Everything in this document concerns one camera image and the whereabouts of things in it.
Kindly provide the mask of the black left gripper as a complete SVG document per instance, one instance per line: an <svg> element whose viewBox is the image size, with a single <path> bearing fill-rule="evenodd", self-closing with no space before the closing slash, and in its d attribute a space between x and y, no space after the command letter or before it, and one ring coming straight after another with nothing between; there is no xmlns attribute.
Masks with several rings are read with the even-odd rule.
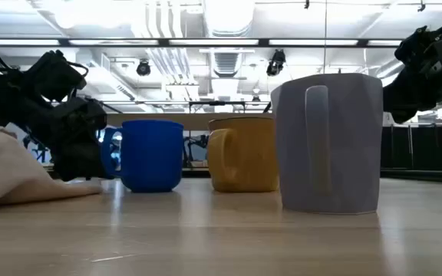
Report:
<svg viewBox="0 0 442 276"><path fill-rule="evenodd" d="M9 123L51 150L53 171L60 179L113 179L99 152L96 132L106 127L107 114L97 100L73 97L53 106L45 100L9 97L0 100L0 126Z"/></svg>

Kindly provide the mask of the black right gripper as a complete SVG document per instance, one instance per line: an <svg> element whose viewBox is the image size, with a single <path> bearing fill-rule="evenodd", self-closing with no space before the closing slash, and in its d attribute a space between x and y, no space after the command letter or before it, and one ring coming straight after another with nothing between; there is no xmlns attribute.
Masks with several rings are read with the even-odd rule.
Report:
<svg viewBox="0 0 442 276"><path fill-rule="evenodd" d="M383 88L383 108L395 123L404 123L442 102L442 27L416 29L394 56L404 67L394 83Z"/></svg>

